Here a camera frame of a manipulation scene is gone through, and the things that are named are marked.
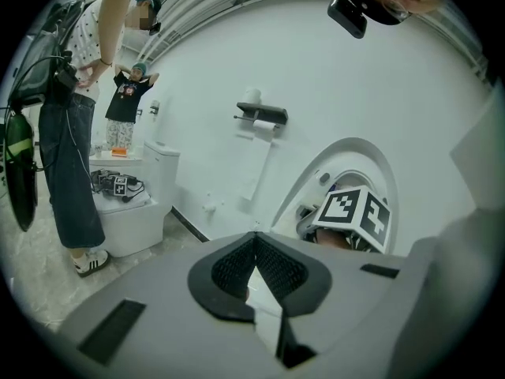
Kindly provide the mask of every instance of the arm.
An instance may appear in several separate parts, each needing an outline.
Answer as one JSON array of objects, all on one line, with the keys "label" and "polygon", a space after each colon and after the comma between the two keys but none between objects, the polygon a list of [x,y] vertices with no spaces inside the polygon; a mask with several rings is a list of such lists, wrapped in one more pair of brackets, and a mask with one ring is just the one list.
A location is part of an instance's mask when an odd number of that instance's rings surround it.
[{"label": "arm", "polygon": [[127,74],[130,74],[130,69],[128,69],[127,67],[125,67],[123,65],[115,65],[114,66],[115,75],[117,76],[119,74],[119,72],[125,72]]},{"label": "arm", "polygon": [[129,0],[102,0],[98,16],[98,33],[102,60],[112,63],[116,53],[119,32],[125,22]]},{"label": "arm", "polygon": [[98,37],[101,51],[101,59],[96,59],[80,70],[91,69],[92,74],[87,80],[79,81],[77,87],[87,88],[112,66],[116,55],[116,46],[119,40],[119,32],[125,22],[128,12],[129,0],[102,0],[99,12]]},{"label": "arm", "polygon": [[148,83],[150,86],[152,86],[158,80],[158,77],[159,73],[148,74],[147,76],[144,76],[144,80],[149,79]]}]

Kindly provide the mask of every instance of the orange object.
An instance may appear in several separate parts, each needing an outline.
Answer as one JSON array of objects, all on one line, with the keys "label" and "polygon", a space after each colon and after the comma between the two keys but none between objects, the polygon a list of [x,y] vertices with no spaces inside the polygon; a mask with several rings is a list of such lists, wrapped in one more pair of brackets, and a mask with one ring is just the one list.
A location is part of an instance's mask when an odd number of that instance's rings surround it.
[{"label": "orange object", "polygon": [[125,148],[112,148],[111,155],[117,157],[127,157],[128,150]]}]

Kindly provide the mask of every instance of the blue cap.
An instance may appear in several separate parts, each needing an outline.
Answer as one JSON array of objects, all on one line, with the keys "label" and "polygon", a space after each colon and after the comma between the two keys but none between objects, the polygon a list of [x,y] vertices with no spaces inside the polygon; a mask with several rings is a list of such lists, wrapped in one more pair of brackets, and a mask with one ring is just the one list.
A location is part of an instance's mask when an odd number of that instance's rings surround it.
[{"label": "blue cap", "polygon": [[148,71],[148,67],[143,62],[135,63],[135,65],[132,66],[132,69],[140,69],[140,70],[142,70],[142,76],[145,75],[146,72]]}]

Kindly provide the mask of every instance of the toilet lid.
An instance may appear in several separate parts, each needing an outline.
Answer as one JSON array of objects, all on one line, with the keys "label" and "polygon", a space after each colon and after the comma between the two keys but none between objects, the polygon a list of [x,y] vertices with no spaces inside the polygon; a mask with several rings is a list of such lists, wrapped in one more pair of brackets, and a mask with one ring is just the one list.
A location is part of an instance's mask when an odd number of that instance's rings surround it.
[{"label": "toilet lid", "polygon": [[93,195],[93,199],[95,200],[95,206],[98,213],[105,215],[107,213],[121,212],[144,206],[149,202],[151,196],[147,191],[144,191],[139,193],[130,202],[123,202],[121,197],[111,197],[103,195],[103,193],[96,193]]}]

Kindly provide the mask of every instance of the toilet tank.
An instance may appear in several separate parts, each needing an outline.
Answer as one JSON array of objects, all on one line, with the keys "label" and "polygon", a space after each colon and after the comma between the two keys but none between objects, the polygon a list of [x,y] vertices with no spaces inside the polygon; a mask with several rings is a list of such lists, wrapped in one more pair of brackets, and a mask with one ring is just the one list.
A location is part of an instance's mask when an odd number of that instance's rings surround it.
[{"label": "toilet tank", "polygon": [[171,207],[173,204],[180,155],[164,143],[144,142],[142,177],[152,200],[161,205]]}]

